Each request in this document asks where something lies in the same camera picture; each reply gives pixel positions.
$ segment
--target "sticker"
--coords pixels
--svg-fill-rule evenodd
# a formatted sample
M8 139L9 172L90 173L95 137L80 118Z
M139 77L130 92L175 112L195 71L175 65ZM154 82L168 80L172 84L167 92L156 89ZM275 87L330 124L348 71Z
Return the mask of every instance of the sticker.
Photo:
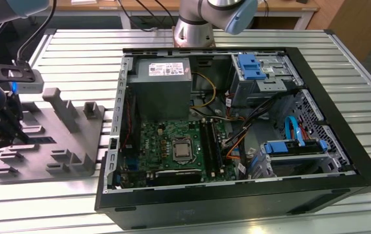
M248 155L254 155L255 152L256 152L256 149L251 148L251 149L248 150L247 154L248 154Z
M263 67L262 70L263 72L274 72L274 69L271 67Z
M100 10L118 10L119 8L115 6L102 6L99 7Z
M239 170L243 174L246 174L246 166L243 166L242 163L239 163Z
M184 74L184 63L151 63L148 66L148 75L154 76L180 76Z
M231 107L231 99L230 98L226 98L226 106Z

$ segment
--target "power supply label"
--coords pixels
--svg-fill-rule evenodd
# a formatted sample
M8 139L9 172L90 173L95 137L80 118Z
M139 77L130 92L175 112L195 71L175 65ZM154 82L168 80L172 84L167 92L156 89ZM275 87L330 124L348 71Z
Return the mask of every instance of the power supply label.
M148 75L154 76L182 76L184 75L184 63L151 63L148 66Z

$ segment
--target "cpu socket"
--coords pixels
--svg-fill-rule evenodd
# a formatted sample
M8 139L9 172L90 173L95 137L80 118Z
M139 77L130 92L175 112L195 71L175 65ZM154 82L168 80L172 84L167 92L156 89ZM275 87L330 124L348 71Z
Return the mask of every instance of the cpu socket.
M187 164L192 160L192 140L190 138L175 138L172 140L174 161Z

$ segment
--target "wooden desk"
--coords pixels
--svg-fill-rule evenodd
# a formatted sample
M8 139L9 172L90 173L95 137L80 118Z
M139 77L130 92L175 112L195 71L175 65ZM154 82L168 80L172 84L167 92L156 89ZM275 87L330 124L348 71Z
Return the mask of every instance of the wooden desk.
M143 9L136 0L122 0L123 6L131 16L148 16L150 13ZM171 11L172 15L178 16L180 0L160 0L162 4ZM142 0L142 3L158 16L166 16L167 12L155 2L155 0ZM311 20L311 17L320 6L314 0L310 0L307 4L302 4L295 0L268 0L270 4L270 17L298 17L298 23L295 29L306 29ZM258 13L255 16L262 17L266 14L266 4L260 4ZM48 10L37 15L47 15ZM71 0L59 0L58 4L58 16L120 16L123 22L123 28L131 29L131 23L128 17L124 15L119 3L116 1L99 0L96 4L88 5L72 5Z
M179 11L179 2L180 0L160 0L160 3L166 6L170 11ZM151 11L163 11L160 5L155 0L142 0L142 3L147 6ZM122 0L122 4L127 11L143 11L142 5L136 0ZM318 11L320 6L315 3L314 0L310 0L307 4L302 4L295 0L268 0L270 12L274 11ZM72 5L71 0L59 0L58 10L59 11L106 11L115 10L112 7L119 8L118 1L102 1L99 0L98 4L88 5ZM258 11L266 11L266 4L260 4Z

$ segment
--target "motherboard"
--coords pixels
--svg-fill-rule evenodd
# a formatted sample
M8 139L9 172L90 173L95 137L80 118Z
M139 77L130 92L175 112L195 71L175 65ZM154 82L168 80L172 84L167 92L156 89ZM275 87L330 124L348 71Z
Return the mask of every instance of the motherboard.
M143 122L139 157L126 159L128 187L152 186L158 176L171 185L182 174L184 183L235 180L235 165L222 158L226 138L222 120Z

